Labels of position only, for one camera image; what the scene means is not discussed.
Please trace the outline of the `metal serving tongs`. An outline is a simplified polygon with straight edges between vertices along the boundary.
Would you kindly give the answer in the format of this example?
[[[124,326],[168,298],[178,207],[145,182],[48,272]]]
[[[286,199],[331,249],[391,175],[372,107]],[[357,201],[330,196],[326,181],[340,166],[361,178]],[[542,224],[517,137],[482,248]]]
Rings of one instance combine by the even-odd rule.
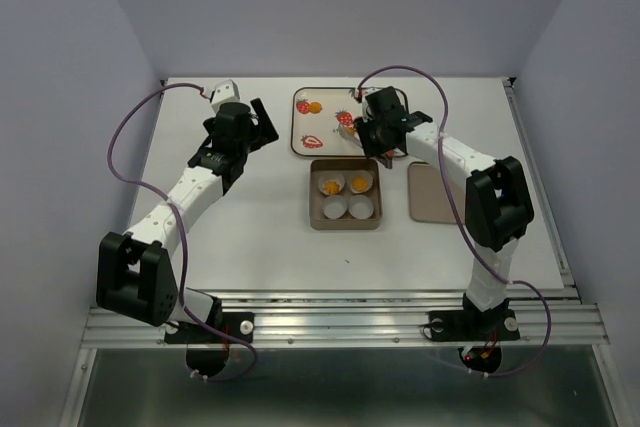
[[[335,132],[338,133],[343,140],[346,140],[347,142],[354,144],[357,148],[362,150],[363,149],[362,143],[360,141],[360,138],[357,132],[354,135],[349,135],[346,132],[345,127],[346,125],[339,124],[338,127],[335,129]],[[373,157],[374,160],[376,160],[379,164],[381,164],[386,169],[391,169],[393,167],[394,158],[395,158],[394,150],[391,150],[384,154],[376,155]]]

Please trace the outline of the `gold tin lid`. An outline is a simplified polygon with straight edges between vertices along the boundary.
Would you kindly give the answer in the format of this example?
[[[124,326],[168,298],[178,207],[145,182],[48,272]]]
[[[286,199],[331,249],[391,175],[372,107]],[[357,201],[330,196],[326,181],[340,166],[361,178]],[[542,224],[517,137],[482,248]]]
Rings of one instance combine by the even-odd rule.
[[[426,163],[412,162],[408,167],[409,215],[419,223],[456,223],[445,193],[440,171]]]

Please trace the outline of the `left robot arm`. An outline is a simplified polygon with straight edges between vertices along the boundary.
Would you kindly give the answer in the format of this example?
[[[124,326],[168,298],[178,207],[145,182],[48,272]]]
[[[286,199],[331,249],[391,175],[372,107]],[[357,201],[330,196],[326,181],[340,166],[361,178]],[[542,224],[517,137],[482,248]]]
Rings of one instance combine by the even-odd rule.
[[[99,244],[97,304],[151,326],[188,323],[199,340],[229,339],[221,301],[191,290],[176,274],[172,256],[188,250],[188,230],[241,177],[250,153],[278,140],[261,99],[227,101],[205,120],[205,141],[175,186],[125,233],[108,233]]]

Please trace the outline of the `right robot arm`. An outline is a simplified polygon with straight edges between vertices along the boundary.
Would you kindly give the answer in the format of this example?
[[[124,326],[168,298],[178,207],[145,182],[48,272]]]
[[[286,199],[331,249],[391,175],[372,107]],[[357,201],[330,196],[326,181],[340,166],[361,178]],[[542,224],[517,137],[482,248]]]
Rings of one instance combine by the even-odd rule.
[[[400,150],[439,171],[451,207],[456,205],[452,188],[458,186],[464,193],[464,209],[453,215],[473,256],[471,280],[461,309],[429,312],[428,339],[519,339],[506,289],[512,257],[534,218],[521,163],[512,156],[483,154],[449,136],[427,114],[407,112],[392,87],[358,88],[354,98],[362,106],[354,125],[366,157],[381,159]]]

